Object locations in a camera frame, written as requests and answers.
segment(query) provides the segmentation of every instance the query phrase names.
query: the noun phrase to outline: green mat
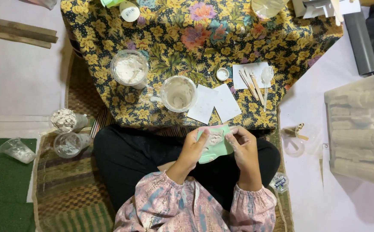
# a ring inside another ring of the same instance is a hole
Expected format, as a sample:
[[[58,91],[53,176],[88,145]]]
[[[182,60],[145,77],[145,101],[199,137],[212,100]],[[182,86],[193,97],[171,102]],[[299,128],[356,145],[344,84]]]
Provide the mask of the green mat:
[[[0,145],[8,139],[0,139]],[[35,139],[21,139],[35,151]],[[34,208],[26,203],[33,162],[21,163],[0,154],[0,231],[35,231]]]

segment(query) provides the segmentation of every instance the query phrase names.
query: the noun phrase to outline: clear storage box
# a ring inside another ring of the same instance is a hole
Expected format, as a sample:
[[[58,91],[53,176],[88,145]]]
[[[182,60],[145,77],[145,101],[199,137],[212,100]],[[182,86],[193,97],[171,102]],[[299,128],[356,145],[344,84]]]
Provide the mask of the clear storage box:
[[[374,75],[324,93],[330,169],[374,183]]]

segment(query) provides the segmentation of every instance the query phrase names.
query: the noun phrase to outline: white bottle cap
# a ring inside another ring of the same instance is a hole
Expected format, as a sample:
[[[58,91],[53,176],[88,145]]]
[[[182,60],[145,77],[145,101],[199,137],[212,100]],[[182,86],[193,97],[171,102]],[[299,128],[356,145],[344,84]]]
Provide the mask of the white bottle cap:
[[[120,13],[123,19],[127,22],[134,22],[139,17],[139,8],[130,2],[120,3]]]
[[[225,68],[219,68],[216,73],[217,79],[220,81],[225,81],[229,78],[230,73],[227,69]]]

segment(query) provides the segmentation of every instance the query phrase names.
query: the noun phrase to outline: wooden plank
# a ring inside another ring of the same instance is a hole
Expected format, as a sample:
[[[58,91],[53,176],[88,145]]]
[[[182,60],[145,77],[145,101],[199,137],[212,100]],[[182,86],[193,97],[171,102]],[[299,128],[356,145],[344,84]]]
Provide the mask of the wooden plank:
[[[21,37],[21,36],[10,35],[10,34],[1,33],[1,32],[0,32],[0,39],[31,44],[31,45],[35,45],[35,46],[38,46],[38,47],[48,48],[48,49],[51,48],[51,43],[48,43],[48,42],[34,40],[34,39],[30,39],[30,38],[24,38],[24,37]]]
[[[11,22],[7,20],[3,20],[3,19],[0,19],[0,25],[15,28],[15,29],[20,29],[20,30],[25,30],[25,31],[31,31],[35,33],[41,33],[41,34],[50,35],[50,36],[57,35],[57,31],[54,31],[54,30],[45,29],[45,28],[37,27],[37,26],[31,26],[27,24],[21,24],[17,22]]]
[[[20,29],[17,29],[17,28],[11,28],[11,27],[2,26],[2,25],[0,25],[0,32],[1,33],[6,33],[6,34],[11,34],[11,35],[17,35],[17,36],[20,36],[20,37],[30,38],[30,39],[34,39],[34,40],[50,42],[50,43],[56,43],[57,40],[58,40],[58,37],[56,37],[56,36],[45,35],[45,34],[41,34],[41,33],[20,30]]]

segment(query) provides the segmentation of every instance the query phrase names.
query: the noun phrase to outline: table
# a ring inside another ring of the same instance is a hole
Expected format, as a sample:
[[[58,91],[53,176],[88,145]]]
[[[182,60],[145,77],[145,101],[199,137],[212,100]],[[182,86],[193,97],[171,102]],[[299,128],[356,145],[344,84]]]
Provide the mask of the table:
[[[292,3],[273,18],[260,20],[250,1],[137,0],[140,17],[125,22],[119,8],[102,7],[98,0],[63,0],[61,11],[80,45],[94,84],[119,124],[140,127],[198,127],[204,124],[184,113],[167,110],[160,102],[164,80],[184,75],[196,84],[217,87],[220,67],[267,61],[275,76],[263,112],[248,90],[231,88],[242,114],[228,121],[248,129],[277,125],[276,107],[287,90],[343,34],[334,17],[294,17]],[[148,86],[143,90],[118,84],[109,65],[118,50],[137,49],[148,58]],[[209,125],[221,124],[213,111]]]

